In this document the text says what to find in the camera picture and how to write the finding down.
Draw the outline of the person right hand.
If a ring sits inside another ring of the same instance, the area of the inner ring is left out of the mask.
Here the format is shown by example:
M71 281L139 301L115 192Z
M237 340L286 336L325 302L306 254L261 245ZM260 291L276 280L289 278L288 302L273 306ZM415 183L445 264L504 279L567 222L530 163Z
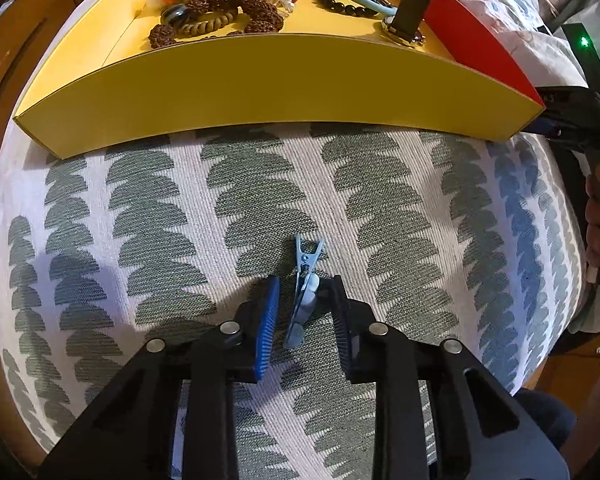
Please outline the person right hand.
M586 261L588 265L600 270L600 200L595 197L596 186L600 186L600 164L586 178L586 194L588 202L585 207L586 228Z

